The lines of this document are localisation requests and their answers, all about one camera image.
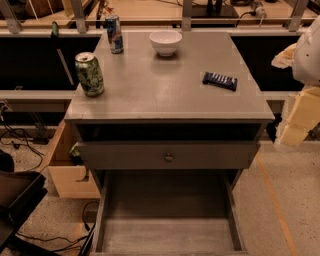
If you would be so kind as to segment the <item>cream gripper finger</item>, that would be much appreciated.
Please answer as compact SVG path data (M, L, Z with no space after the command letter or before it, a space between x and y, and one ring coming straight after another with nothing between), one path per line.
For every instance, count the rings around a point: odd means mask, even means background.
M299 146L309 132L320 123L320 87L305 86L287 101L287 112L282 114L279 143Z
M291 67L294 61L294 51L296 43L286 47L283 51L277 54L271 61L271 65L277 68L285 69Z

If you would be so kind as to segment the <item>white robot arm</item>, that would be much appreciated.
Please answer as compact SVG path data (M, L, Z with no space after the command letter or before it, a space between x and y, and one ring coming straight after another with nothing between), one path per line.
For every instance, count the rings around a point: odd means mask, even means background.
M293 101L287 103L276 138L279 146L296 148L320 123L320 16L296 43L276 55L271 65L291 67L293 78L304 84Z

